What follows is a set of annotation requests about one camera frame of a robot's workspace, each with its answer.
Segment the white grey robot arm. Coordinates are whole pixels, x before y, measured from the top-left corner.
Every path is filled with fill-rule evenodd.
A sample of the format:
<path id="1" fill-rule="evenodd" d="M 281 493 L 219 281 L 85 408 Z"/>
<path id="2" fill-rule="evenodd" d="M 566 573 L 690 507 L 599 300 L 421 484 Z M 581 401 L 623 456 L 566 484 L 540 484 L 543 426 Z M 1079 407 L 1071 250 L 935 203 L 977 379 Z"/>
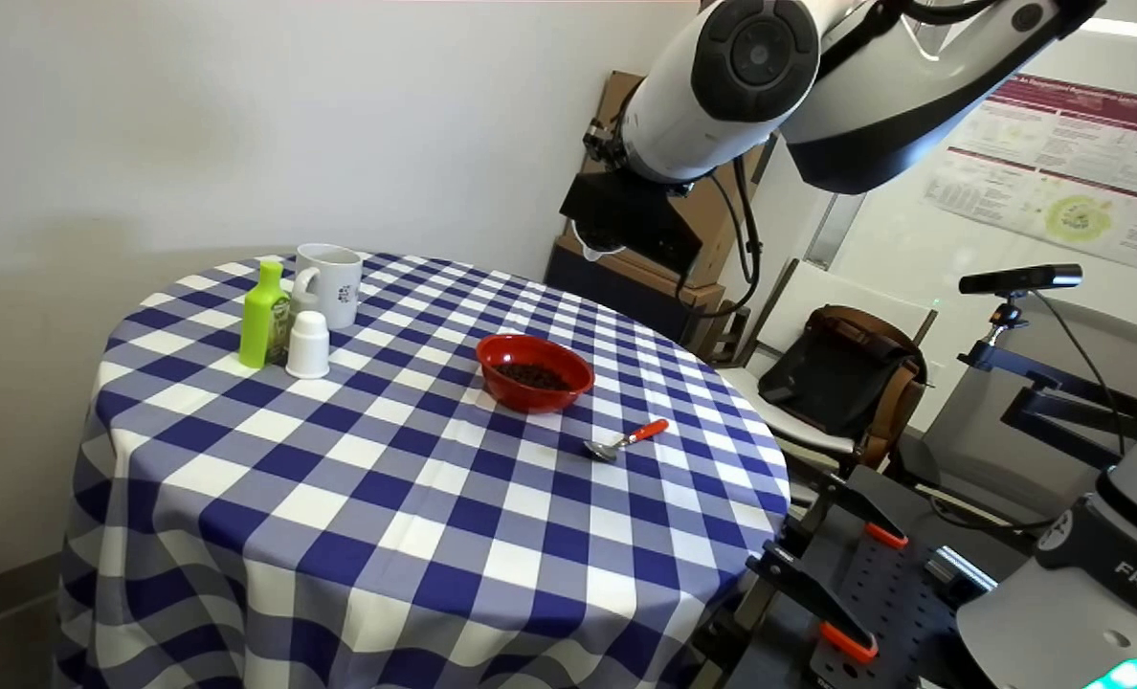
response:
<path id="1" fill-rule="evenodd" d="M 563 214 L 588 250 L 686 234 L 671 197 L 778 138 L 803 185 L 872 190 L 926 157 L 1034 55 L 1105 0 L 710 0 L 594 140 Z M 958 610 L 995 689 L 1137 689 L 1137 401 L 1130 442 L 1020 569 Z"/>

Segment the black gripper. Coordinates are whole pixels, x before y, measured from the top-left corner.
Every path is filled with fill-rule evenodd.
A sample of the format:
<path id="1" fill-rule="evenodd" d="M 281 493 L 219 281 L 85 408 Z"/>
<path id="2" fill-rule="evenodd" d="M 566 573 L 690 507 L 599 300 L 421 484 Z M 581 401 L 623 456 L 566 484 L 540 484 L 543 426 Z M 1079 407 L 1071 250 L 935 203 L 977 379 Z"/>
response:
<path id="1" fill-rule="evenodd" d="M 671 206 L 671 190 L 632 167 L 577 171 L 560 203 L 588 250 L 634 250 L 686 276 L 700 236 Z"/>

